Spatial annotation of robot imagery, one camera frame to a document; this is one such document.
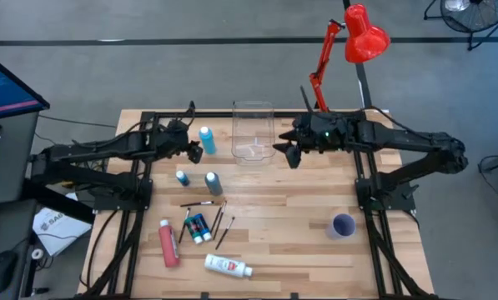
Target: wooden table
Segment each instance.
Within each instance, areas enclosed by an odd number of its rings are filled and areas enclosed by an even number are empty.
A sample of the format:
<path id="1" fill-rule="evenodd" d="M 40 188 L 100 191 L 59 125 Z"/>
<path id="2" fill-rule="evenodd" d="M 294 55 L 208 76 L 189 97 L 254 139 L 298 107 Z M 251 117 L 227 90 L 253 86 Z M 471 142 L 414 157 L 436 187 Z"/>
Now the wooden table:
<path id="1" fill-rule="evenodd" d="M 139 121 L 141 112 L 123 110 L 117 133 Z M 377 112 L 367 112 L 367 115 L 368 119 L 391 126 Z M 277 137 L 291 129 L 291 121 L 274 120 Z M 213 129 L 216 154 L 204 154 L 196 165 L 184 156 L 153 164 L 153 198 L 144 215 L 132 298 L 199 298 L 201 292 L 209 292 L 212 298 L 289 298 L 291 293 L 299 293 L 300 298 L 378 297 L 365 218 L 358 209 L 354 189 L 356 171 L 352 154 L 314 152 L 304 155 L 295 170 L 288 167 L 281 153 L 276 153 L 271 164 L 264 167 L 238 166 L 231 154 L 232 119 L 195 118 L 189 137 L 199 140 L 198 131 L 202 126 Z M 394 150 L 380 151 L 375 159 L 383 172 L 401 165 L 400 155 Z M 108 171 L 128 171 L 130 165 L 131 162 L 112 159 Z M 188 174 L 190 187 L 180 185 L 174 176 L 177 170 Z M 210 171 L 219 175 L 223 196 L 209 194 L 204 175 Z M 159 221 L 168 219 L 178 236 L 186 211 L 179 205 L 211 200 L 217 205 L 228 200 L 219 234 L 229 219 L 236 217 L 223 244 L 218 251 L 214 250 L 216 242 L 197 246 L 186 233 L 179 245 L 180 266 L 167 269 L 158 237 Z M 202 213 L 211 226 L 217 209 L 216 205 L 199 206 L 192 209 L 192 214 Z M 353 237 L 333 241 L 324 235 L 324 228 L 336 213 L 349 213 L 355 218 L 357 230 Z M 109 214 L 97 215 L 91 241 Z M 100 275 L 113 257 L 120 216 L 118 212 L 100 239 L 93 278 Z M 397 258 L 420 287 L 433 292 L 417 225 L 402 212 L 388 212 L 388 217 Z M 86 262 L 92 246 L 91 242 Z M 208 253 L 246 262 L 254 269 L 253 277 L 229 277 L 204 269 Z M 391 292 L 387 262 L 384 258 L 382 262 L 385 284 Z M 123 262 L 119 292 L 123 289 L 125 272 Z"/>

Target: transparent bin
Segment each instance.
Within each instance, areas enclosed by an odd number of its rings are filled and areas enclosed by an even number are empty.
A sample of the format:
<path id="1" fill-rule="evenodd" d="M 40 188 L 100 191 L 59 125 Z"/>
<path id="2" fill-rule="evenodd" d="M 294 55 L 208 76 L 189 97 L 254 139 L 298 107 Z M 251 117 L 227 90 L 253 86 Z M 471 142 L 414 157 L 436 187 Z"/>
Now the transparent bin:
<path id="1" fill-rule="evenodd" d="M 274 156 L 274 110 L 269 102 L 234 102 L 232 155 L 239 165 L 263 165 Z"/>

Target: blue tube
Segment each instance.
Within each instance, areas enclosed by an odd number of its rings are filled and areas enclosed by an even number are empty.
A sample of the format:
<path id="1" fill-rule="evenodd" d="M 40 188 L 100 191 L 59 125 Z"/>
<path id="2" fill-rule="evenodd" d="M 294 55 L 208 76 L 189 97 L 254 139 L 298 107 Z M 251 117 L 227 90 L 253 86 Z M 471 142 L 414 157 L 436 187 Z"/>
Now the blue tube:
<path id="1" fill-rule="evenodd" d="M 202 141 L 202 146 L 204 148 L 204 151 L 207 154 L 214 154 L 216 148 L 215 148 L 214 135 L 212 134 L 212 130 L 205 126 L 200 128 L 199 137 L 200 140 Z"/>
<path id="2" fill-rule="evenodd" d="M 204 238 L 204 241 L 212 239 L 212 235 L 209 233 L 208 224 L 206 224 L 206 220 L 204 220 L 202 213 L 197 213 L 193 219 L 197 225 L 199 225 L 200 235 Z"/>
<path id="3" fill-rule="evenodd" d="M 218 196 L 223 193 L 223 187 L 221 187 L 221 182 L 219 181 L 219 176 L 214 172 L 209 172 L 206 174 L 206 178 L 204 179 L 206 185 L 208 186 L 209 192 Z"/>
<path id="4" fill-rule="evenodd" d="M 176 178 L 182 183 L 183 186 L 187 187 L 189 185 L 189 178 L 183 171 L 176 172 Z"/>

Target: red lamp shade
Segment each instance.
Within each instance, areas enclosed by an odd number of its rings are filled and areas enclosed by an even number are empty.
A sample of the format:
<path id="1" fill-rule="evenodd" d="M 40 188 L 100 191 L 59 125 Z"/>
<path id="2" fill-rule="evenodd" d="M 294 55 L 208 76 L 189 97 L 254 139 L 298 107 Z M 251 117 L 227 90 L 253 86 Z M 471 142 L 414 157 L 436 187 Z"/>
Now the red lamp shade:
<path id="1" fill-rule="evenodd" d="M 345 44 L 345 59 L 349 63 L 363 63 L 376 58 L 390 45 L 390 37 L 381 28 L 371 25 L 362 4 L 347 8 L 345 24 L 350 33 Z"/>

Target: red desk lamp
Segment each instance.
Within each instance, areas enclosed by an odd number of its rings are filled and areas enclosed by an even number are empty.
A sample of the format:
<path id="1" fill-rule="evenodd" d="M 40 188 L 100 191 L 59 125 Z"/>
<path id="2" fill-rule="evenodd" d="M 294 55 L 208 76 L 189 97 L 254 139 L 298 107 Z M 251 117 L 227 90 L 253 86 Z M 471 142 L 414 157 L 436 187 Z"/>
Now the red desk lamp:
<path id="1" fill-rule="evenodd" d="M 345 11 L 345 24 L 350 33 L 345 44 L 345 59 L 349 63 L 363 63 L 376 58 L 390 45 L 390 37 L 385 31 L 370 24 L 367 11 L 362 4 L 354 4 L 347 8 Z M 317 71 L 309 75 L 309 81 L 317 98 L 317 105 L 322 112 L 329 111 L 321 92 L 324 70 L 330 58 L 335 36 L 344 28 L 344 25 L 334 20 L 329 21 Z"/>

